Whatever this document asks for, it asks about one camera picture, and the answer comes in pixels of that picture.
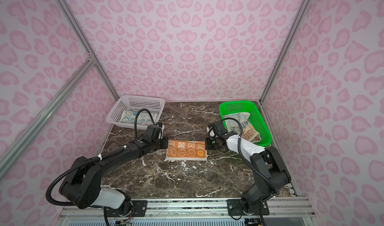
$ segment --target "orange towel with bunny pattern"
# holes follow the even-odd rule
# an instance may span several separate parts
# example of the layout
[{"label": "orange towel with bunny pattern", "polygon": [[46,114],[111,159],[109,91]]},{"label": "orange towel with bunny pattern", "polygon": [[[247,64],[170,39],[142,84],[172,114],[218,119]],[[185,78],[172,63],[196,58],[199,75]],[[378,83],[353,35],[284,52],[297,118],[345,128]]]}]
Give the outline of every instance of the orange towel with bunny pattern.
[{"label": "orange towel with bunny pattern", "polygon": [[166,160],[206,161],[205,142],[168,140]]}]

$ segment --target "pink heart pattern wallpaper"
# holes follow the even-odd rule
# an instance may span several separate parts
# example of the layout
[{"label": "pink heart pattern wallpaper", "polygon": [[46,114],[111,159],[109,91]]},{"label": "pink heart pattern wallpaper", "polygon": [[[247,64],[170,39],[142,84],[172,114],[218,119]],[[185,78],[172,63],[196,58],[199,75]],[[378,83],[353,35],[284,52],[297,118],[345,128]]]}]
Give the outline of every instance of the pink heart pattern wallpaper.
[{"label": "pink heart pattern wallpaper", "polygon": [[0,0],[0,156],[85,62],[52,0]]},{"label": "pink heart pattern wallpaper", "polygon": [[[80,156],[93,157],[104,144],[105,121],[115,100],[91,68],[49,123],[0,182],[0,224],[54,225],[62,206],[49,204],[45,191]],[[65,201],[59,194],[53,198]]]},{"label": "pink heart pattern wallpaper", "polygon": [[67,0],[118,94],[258,100],[301,0]]},{"label": "pink heart pattern wallpaper", "polygon": [[321,225],[384,224],[384,0],[314,0],[264,105]]}]

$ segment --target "marble tabletop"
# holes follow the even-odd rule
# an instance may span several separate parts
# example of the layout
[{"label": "marble tabletop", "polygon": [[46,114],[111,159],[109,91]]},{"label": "marble tabletop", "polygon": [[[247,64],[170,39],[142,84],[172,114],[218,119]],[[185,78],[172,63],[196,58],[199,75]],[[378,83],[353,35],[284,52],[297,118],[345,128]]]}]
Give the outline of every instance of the marble tabletop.
[{"label": "marble tabletop", "polygon": [[[167,102],[161,114],[169,139],[204,141],[207,126],[220,119],[221,102]],[[134,130],[113,126],[103,153],[120,148]],[[165,161],[166,150],[125,163],[102,179],[102,185],[124,190],[132,198],[239,197],[253,174],[235,152],[208,151],[207,161]],[[291,196],[283,188],[280,196]]]}]

